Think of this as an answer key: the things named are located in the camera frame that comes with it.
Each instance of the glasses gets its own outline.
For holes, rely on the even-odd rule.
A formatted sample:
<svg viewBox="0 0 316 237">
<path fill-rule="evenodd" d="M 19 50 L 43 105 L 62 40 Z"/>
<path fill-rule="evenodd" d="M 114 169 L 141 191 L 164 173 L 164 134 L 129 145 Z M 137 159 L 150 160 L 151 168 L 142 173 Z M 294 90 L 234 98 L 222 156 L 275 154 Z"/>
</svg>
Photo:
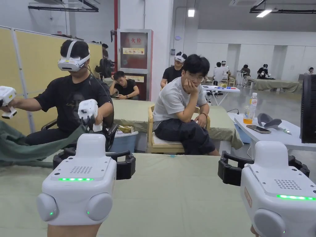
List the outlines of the glasses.
<svg viewBox="0 0 316 237">
<path fill-rule="evenodd" d="M 191 73 L 189 73 L 189 76 L 190 76 L 189 79 L 191 81 L 197 80 L 198 82 L 202 82 L 204 80 L 203 76 L 197 76 L 197 75 L 194 75 L 194 74 L 191 74 Z"/>
</svg>

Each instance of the ceiling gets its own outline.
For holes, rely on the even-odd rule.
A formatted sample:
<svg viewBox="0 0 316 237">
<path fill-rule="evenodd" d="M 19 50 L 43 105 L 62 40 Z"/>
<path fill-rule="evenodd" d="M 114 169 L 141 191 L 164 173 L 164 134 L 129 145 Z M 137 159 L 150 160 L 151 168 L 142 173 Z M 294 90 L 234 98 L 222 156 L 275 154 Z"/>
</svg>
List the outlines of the ceiling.
<svg viewBox="0 0 316 237">
<path fill-rule="evenodd" d="M 316 32 L 316 14 L 268 14 L 256 18 L 251 6 L 231 0 L 199 0 L 199 29 Z M 266 9 L 316 10 L 316 0 L 267 0 Z"/>
</svg>

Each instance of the cup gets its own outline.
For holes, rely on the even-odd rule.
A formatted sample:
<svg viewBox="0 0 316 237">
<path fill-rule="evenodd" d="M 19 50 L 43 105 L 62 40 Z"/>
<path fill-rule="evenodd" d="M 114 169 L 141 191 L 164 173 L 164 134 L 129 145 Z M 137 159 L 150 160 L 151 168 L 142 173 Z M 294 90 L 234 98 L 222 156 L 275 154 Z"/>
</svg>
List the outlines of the cup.
<svg viewBox="0 0 316 237">
<path fill-rule="evenodd" d="M 250 105 L 244 107 L 244 124 L 252 124 L 253 119 L 255 118 L 255 108 Z"/>
</svg>

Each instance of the black fan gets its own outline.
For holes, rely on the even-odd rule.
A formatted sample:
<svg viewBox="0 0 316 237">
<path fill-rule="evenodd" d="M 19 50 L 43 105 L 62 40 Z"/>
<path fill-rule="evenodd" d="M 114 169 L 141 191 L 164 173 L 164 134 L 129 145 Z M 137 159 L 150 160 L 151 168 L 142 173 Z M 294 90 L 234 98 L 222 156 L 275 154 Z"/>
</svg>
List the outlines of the black fan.
<svg viewBox="0 0 316 237">
<path fill-rule="evenodd" d="M 316 75 L 305 75 L 301 102 L 302 143 L 316 143 Z"/>
</svg>

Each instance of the vr headset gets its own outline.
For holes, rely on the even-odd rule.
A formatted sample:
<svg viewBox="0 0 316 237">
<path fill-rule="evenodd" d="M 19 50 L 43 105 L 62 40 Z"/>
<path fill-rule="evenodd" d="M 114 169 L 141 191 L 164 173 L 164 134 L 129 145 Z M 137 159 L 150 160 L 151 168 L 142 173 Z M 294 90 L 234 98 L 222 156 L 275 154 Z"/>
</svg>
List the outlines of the vr headset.
<svg viewBox="0 0 316 237">
<path fill-rule="evenodd" d="M 182 57 L 183 53 L 181 55 L 175 56 L 174 60 L 179 62 L 179 63 L 184 63 L 185 59 Z"/>
<path fill-rule="evenodd" d="M 89 60 L 90 50 L 89 50 L 89 55 L 83 59 L 80 59 L 80 57 L 77 57 L 77 58 L 70 57 L 72 47 L 74 46 L 75 43 L 76 41 L 72 41 L 71 44 L 69 45 L 67 56 L 60 58 L 58 62 L 58 68 L 60 70 L 77 72 L 83 67 L 84 63 Z"/>
</svg>

